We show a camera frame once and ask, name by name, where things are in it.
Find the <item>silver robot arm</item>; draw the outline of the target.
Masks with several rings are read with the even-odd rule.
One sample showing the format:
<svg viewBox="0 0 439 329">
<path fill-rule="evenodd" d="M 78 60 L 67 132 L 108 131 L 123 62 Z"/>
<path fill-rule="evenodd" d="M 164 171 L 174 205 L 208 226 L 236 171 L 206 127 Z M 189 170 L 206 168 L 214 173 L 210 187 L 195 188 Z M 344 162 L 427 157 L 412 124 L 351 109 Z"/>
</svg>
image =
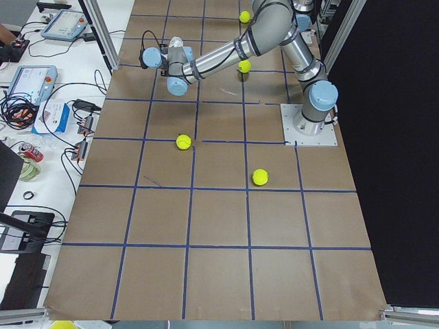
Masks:
<svg viewBox="0 0 439 329">
<path fill-rule="evenodd" d="M 259 57 L 279 46 L 293 23 L 293 1 L 253 1 L 253 19 L 245 32 L 232 41 L 199 57 L 192 48 L 174 37 L 166 46 L 141 47 L 139 62 L 142 69 L 162 69 L 167 78 L 167 90 L 180 97 L 189 85 L 247 60 Z"/>
<path fill-rule="evenodd" d="M 324 63 L 316 58 L 301 32 L 311 25 L 311 18 L 290 2 L 292 26 L 280 43 L 281 49 L 291 62 L 304 97 L 302 109 L 293 118 L 297 132 L 305 136 L 317 136 L 326 125 L 326 117 L 335 108 L 339 96 L 326 73 Z"/>
</svg>

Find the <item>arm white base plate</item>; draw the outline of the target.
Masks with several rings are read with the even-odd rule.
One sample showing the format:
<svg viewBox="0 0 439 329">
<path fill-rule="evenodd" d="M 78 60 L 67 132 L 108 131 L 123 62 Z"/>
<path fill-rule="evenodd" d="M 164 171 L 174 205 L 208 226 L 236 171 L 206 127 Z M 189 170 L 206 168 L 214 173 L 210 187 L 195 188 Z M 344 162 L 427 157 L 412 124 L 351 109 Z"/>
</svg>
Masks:
<svg viewBox="0 0 439 329">
<path fill-rule="evenodd" d="M 298 147 L 337 147 L 334 124 L 313 123 L 302 115 L 302 104 L 280 105 L 284 143 Z"/>
</svg>

